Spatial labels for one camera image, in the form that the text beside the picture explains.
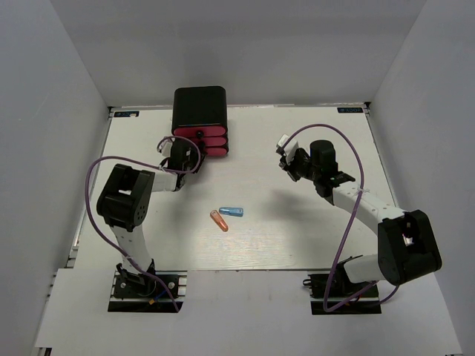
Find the orange correction tape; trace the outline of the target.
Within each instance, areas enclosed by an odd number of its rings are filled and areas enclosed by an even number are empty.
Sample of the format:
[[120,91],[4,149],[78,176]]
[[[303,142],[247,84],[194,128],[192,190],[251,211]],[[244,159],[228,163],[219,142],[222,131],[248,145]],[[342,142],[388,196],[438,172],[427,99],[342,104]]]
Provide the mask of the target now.
[[214,221],[214,223],[220,228],[221,231],[227,232],[229,230],[229,227],[226,221],[220,215],[219,211],[216,211],[216,210],[211,211],[210,217]]

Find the blue correction tape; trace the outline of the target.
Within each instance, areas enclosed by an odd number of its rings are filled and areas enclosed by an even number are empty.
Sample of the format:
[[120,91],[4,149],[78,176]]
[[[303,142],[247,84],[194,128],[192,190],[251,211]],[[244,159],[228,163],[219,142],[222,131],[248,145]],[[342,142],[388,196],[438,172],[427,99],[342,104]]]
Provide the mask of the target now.
[[224,214],[227,216],[233,216],[233,217],[243,216],[243,209],[238,208],[238,207],[219,207],[218,211],[220,214]]

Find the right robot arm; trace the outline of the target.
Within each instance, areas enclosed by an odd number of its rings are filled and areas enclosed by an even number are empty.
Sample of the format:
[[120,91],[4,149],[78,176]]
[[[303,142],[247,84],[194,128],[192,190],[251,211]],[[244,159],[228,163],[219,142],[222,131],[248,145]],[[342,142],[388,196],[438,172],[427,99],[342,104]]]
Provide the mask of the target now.
[[341,294],[355,294],[364,282],[385,280],[400,286],[440,270],[442,258],[428,215],[404,211],[363,191],[353,177],[338,169],[330,141],[314,141],[305,151],[295,139],[283,135],[276,151],[281,155],[280,167],[293,181],[311,181],[320,197],[355,212],[356,219],[377,237],[376,254],[338,263],[335,286]]

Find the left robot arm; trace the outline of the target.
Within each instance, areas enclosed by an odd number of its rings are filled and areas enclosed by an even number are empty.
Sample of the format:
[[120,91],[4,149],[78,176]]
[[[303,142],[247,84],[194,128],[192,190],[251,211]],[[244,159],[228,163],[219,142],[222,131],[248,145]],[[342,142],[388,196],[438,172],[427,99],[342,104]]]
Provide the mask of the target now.
[[96,210],[126,252],[117,271],[131,280],[131,287],[142,296],[157,287],[154,260],[145,244],[142,223],[148,212],[151,195],[179,191],[186,175],[196,173],[204,158],[206,144],[187,139],[167,139],[158,146],[165,159],[157,173],[116,164],[96,204]]

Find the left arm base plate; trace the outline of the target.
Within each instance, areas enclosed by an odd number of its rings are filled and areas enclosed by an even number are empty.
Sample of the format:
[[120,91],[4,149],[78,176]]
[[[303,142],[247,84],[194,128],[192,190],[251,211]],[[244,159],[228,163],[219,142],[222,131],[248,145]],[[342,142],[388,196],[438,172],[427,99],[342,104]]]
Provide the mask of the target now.
[[[167,285],[177,304],[178,311],[186,296],[187,273],[185,271],[157,272]],[[132,283],[115,272],[108,301],[108,312],[123,313],[177,313],[163,286],[152,281],[148,286]]]

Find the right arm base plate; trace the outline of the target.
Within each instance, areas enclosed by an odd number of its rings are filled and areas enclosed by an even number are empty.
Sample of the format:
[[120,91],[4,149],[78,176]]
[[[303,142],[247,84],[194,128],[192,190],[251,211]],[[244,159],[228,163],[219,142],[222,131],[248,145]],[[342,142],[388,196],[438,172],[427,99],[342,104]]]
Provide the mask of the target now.
[[[381,314],[379,290],[377,286],[371,286],[365,293],[354,297],[335,311],[327,313],[324,310],[324,291],[327,278],[328,274],[326,273],[308,274],[307,278],[302,281],[303,287],[309,291],[312,315]],[[343,277],[334,277],[330,287],[327,306],[332,308],[334,305],[369,285],[370,283],[368,282],[354,284],[349,281],[344,281]]]

